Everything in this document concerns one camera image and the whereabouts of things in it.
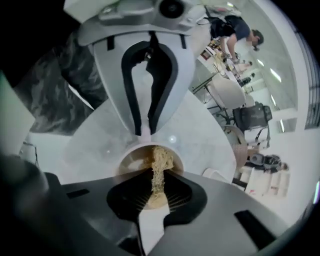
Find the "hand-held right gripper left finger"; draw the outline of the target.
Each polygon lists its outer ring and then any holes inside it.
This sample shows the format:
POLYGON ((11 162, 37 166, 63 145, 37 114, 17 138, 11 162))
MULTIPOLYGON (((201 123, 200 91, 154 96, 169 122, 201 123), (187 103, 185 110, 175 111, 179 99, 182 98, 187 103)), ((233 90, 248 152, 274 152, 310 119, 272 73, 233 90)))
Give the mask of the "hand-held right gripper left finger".
POLYGON ((142 171, 62 185, 29 171, 29 225, 62 255, 146 256, 133 204, 149 176, 142 171))

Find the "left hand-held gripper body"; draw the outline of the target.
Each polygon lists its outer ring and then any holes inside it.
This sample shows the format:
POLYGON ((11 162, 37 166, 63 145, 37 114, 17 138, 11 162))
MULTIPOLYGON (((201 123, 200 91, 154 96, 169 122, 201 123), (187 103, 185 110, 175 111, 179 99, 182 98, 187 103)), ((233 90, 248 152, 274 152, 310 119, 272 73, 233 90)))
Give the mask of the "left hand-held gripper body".
POLYGON ((78 43, 90 45, 109 36, 165 32, 188 34, 153 24, 158 0, 65 0, 63 10, 80 23, 78 43))

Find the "white shelf cabinet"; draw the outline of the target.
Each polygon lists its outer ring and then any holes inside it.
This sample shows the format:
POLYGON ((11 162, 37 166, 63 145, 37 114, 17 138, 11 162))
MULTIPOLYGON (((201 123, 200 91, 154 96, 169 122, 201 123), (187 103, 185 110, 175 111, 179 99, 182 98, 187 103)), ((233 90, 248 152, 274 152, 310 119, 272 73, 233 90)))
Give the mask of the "white shelf cabinet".
POLYGON ((285 198, 288 193, 291 173, 263 172, 248 166, 240 169, 240 181, 245 183, 244 192, 251 196, 285 198))

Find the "white chair with black legs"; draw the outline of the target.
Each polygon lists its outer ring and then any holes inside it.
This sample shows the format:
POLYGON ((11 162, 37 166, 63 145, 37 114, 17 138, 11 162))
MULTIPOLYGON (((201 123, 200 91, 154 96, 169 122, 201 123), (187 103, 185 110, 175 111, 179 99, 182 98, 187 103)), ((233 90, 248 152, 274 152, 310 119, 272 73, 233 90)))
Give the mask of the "white chair with black legs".
POLYGON ((241 86, 217 73, 191 89, 193 95, 213 116, 227 115, 245 106, 246 96, 241 86))

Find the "white cluttered desk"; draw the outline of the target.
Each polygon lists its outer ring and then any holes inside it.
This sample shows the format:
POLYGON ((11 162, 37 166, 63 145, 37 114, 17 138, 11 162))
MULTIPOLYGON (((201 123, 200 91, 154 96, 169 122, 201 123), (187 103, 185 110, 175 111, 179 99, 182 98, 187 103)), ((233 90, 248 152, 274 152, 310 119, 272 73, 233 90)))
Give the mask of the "white cluttered desk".
POLYGON ((237 82, 241 87, 249 84, 255 76, 254 73, 245 76, 245 72, 253 65, 251 61, 234 63, 231 56, 222 51, 216 40, 212 40, 205 47, 197 60, 211 73, 219 73, 222 77, 237 82))

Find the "beige cup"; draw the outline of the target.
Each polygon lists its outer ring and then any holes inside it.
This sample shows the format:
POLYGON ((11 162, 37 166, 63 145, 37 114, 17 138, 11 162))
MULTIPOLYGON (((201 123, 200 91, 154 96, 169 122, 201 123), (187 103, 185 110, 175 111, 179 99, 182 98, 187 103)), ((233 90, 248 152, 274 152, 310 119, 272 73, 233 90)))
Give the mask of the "beige cup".
MULTIPOLYGON (((148 189, 150 192, 150 196, 152 194, 153 178, 151 163, 153 162, 153 148, 156 146, 163 147, 172 154, 173 168, 168 170, 181 175, 184 172, 184 164, 180 157, 180 154, 168 145, 165 145, 160 142, 152 142, 151 132, 147 125, 142 126, 141 136, 138 137, 137 142, 131 148, 129 148, 127 152, 123 155, 117 167, 118 174, 127 174, 135 171, 151 170, 151 181, 147 182, 147 184, 151 186, 151 188, 148 189)), ((147 206, 147 202, 144 208, 147 210, 155 210, 149 209, 147 206)))

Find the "black office chair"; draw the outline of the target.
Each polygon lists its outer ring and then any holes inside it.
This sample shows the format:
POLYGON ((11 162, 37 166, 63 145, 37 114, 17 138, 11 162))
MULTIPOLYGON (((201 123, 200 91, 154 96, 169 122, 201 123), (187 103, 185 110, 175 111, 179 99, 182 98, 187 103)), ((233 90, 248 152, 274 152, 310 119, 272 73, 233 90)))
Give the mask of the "black office chair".
POLYGON ((270 147, 269 121, 273 116, 269 106, 257 103, 250 107, 236 108, 232 114, 235 125, 242 131, 249 146, 260 150, 270 147))

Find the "camouflage sleeve arm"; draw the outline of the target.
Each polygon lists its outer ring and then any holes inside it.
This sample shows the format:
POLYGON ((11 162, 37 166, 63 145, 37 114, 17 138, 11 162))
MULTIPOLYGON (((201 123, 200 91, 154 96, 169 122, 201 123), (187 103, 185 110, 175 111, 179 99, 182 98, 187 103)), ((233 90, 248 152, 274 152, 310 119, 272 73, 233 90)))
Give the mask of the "camouflage sleeve arm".
POLYGON ((88 46, 72 32, 41 56, 14 92, 33 115, 32 133, 72 136, 108 95, 88 46))

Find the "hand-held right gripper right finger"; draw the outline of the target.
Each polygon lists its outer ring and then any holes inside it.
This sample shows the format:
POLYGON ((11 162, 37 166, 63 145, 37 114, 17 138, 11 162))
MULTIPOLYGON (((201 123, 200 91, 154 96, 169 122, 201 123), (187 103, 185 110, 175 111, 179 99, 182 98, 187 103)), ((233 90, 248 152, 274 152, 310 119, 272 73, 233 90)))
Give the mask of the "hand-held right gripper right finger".
POLYGON ((288 229, 279 216, 234 185, 189 172, 183 177, 204 188, 207 204, 190 224, 167 227, 148 256, 251 256, 258 249, 235 217, 245 210, 276 237, 288 229))

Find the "yellow sponge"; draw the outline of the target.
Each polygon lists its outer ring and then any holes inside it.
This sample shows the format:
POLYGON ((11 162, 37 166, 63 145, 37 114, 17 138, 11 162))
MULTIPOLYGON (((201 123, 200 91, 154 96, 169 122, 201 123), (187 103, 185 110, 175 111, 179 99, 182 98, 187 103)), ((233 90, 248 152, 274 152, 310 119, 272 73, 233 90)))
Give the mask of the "yellow sponge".
POLYGON ((151 168, 153 177, 151 180, 151 196, 147 202, 149 209, 159 209, 168 203, 165 195, 164 171, 174 167, 172 154, 161 146, 156 146, 152 150, 151 168))

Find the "brown wicker chair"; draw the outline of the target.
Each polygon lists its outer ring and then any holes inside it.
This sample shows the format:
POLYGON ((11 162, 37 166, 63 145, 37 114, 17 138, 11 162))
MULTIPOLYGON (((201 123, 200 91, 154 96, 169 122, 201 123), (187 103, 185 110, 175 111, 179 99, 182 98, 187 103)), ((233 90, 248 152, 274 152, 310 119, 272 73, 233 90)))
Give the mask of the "brown wicker chair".
POLYGON ((240 175, 245 170, 245 164, 248 157, 248 143, 245 139, 245 135, 238 127, 234 125, 225 125, 223 127, 223 131, 227 136, 235 156, 235 171, 240 175))

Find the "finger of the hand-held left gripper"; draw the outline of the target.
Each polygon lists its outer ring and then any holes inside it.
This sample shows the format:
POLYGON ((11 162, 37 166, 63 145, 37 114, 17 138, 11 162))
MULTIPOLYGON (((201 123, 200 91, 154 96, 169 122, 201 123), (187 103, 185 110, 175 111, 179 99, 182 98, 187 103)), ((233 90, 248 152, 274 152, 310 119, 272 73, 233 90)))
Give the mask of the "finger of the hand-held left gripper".
POLYGON ((193 81, 195 56, 183 34, 151 32, 151 57, 146 71, 153 78, 151 104, 147 114, 150 132, 155 134, 178 109, 193 81))
POLYGON ((132 69, 144 58, 135 54, 149 45, 147 32, 111 35, 94 43, 94 59, 103 86, 123 125, 142 134, 142 119, 132 69))

